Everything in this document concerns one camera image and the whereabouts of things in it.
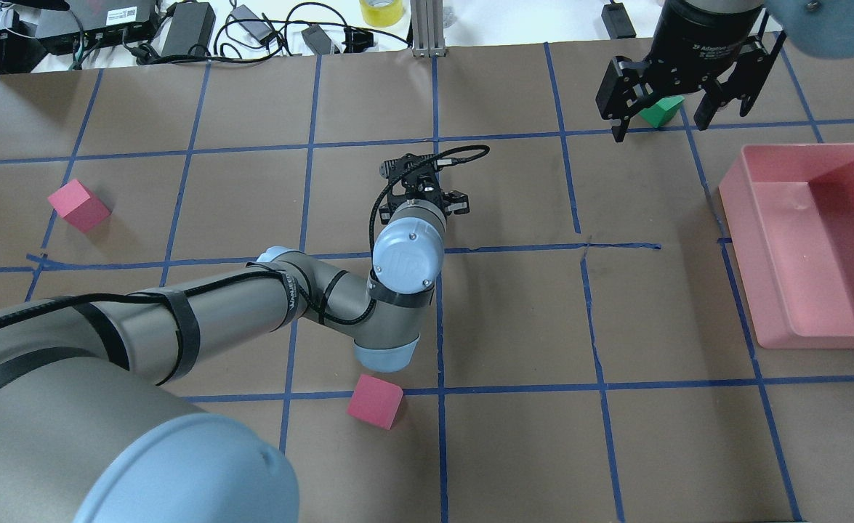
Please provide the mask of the grey robot arm near bin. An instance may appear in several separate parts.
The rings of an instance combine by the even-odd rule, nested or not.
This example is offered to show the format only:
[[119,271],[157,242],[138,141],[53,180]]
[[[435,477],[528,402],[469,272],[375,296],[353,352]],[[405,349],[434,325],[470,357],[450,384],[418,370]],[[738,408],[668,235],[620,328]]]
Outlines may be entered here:
[[696,175],[687,132],[636,129],[621,143],[594,130],[596,117],[622,129],[660,97],[702,93],[690,126],[708,129],[719,106],[746,110],[756,102],[769,72],[781,65],[785,42],[812,57],[822,70],[819,82],[833,94],[854,96],[854,77],[828,64],[854,57],[854,1],[728,1],[723,13],[716,7],[716,1],[668,1],[651,39],[451,50],[433,64],[441,128],[473,138],[480,123],[489,123],[499,137],[497,160],[507,146],[555,140],[550,130],[510,131],[499,123],[523,110],[536,117],[536,84],[551,86],[556,108],[545,116],[563,124],[575,201],[633,212],[660,188]]

